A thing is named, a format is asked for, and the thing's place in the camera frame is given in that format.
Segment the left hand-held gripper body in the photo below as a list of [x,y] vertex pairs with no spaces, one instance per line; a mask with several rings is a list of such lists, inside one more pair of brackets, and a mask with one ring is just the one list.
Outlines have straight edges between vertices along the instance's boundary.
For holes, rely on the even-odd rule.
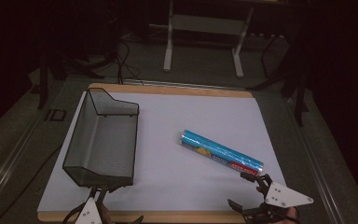
[[62,224],[68,224],[69,219],[76,215],[75,224],[103,224],[103,216],[93,197],[71,210],[63,219]]

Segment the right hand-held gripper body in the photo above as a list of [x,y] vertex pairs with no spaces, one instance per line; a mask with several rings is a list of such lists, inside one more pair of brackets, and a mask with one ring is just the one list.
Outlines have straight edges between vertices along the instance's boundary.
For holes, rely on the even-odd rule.
[[243,210],[246,224],[278,224],[286,219],[290,207],[312,204],[314,200],[303,193],[274,182],[269,175],[258,175],[256,188],[263,195],[263,202],[254,209]]

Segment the blue roll of wrap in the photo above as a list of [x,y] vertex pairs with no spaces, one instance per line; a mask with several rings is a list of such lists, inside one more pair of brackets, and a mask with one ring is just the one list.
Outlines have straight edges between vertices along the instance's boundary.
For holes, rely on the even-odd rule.
[[182,132],[180,144],[239,172],[259,175],[264,168],[262,161],[225,147],[189,130]]

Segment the black wire mesh basket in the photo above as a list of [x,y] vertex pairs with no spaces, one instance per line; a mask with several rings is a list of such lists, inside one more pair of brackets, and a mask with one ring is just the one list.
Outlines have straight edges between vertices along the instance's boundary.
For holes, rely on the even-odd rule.
[[139,105],[86,91],[62,168],[79,187],[133,184]]

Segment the person's left hand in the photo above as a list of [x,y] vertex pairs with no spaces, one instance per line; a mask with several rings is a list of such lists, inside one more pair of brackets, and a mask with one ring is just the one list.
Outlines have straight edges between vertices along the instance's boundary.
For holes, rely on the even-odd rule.
[[113,224],[109,214],[109,210],[106,208],[104,204],[101,205],[101,210],[103,216],[103,224]]

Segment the person's right hand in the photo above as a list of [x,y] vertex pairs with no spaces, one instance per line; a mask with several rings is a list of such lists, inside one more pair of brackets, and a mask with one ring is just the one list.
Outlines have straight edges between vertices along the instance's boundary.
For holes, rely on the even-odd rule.
[[286,213],[286,219],[283,224],[298,224],[297,210],[294,207],[290,207]]

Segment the white table mat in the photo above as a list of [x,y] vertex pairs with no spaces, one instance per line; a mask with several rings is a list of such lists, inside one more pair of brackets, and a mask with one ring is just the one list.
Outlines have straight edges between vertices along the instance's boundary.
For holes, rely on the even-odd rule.
[[265,173],[285,182],[254,98],[112,96],[140,106],[134,183],[105,197],[112,211],[227,211],[229,200],[248,208],[262,203],[255,184],[239,172],[181,146],[185,130],[262,161]]

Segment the black tripod stand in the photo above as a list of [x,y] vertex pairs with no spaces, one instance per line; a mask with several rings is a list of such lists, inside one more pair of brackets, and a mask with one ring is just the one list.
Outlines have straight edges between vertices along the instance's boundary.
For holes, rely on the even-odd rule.
[[287,35],[285,38],[289,39],[289,48],[284,54],[281,63],[266,81],[252,87],[247,87],[247,90],[261,91],[270,85],[283,81],[281,96],[283,98],[290,98],[294,92],[296,93],[294,116],[297,125],[302,127],[306,81],[310,68],[305,64],[304,54],[302,53],[301,33]]

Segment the metal floor strip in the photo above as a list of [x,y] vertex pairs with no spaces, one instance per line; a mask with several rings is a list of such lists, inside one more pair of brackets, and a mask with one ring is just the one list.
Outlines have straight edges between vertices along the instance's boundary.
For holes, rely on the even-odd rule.
[[141,85],[141,86],[159,86],[159,87],[222,90],[222,91],[245,91],[245,88],[240,88],[240,87],[226,87],[226,86],[200,85],[200,84],[187,84],[187,83],[151,81],[151,80],[135,80],[135,79],[124,79],[123,84]]

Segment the black stand legs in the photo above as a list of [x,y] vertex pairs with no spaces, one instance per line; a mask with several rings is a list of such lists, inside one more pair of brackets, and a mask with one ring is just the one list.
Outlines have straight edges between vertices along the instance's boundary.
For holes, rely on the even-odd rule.
[[32,92],[39,95],[38,109],[44,107],[48,101],[48,72],[51,72],[54,78],[64,80],[67,76],[63,66],[68,64],[80,74],[91,78],[102,78],[92,72],[92,69],[108,65],[114,60],[112,54],[107,54],[103,60],[96,63],[82,64],[76,59],[55,49],[46,39],[40,39],[38,42],[39,49],[39,84],[34,85]]

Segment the white metal stand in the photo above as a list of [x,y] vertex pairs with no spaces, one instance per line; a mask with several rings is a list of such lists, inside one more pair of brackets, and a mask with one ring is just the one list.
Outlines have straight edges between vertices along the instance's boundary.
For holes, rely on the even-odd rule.
[[239,40],[236,47],[231,50],[231,55],[237,78],[243,78],[244,73],[242,70],[240,53],[255,8],[250,7],[245,13],[246,18],[243,21],[238,21],[175,14],[173,12],[173,5],[174,0],[169,0],[168,36],[163,71],[170,72],[172,69],[173,31],[181,30],[220,35],[237,35]]

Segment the metal floor rail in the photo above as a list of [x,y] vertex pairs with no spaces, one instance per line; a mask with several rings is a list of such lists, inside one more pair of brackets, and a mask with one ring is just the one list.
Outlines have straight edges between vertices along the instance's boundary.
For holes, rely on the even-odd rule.
[[302,113],[303,126],[295,118],[292,122],[305,150],[322,208],[330,224],[356,224],[358,186],[316,105],[309,102],[306,106],[308,111]]
[[0,120],[0,193],[17,166],[34,129],[46,114],[46,108],[25,113],[12,110]]

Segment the small black floor bracket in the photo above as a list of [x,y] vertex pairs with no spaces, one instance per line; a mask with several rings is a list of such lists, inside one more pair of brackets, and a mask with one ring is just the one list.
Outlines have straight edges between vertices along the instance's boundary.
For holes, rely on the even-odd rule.
[[44,121],[64,121],[67,112],[61,109],[50,109],[46,114]]

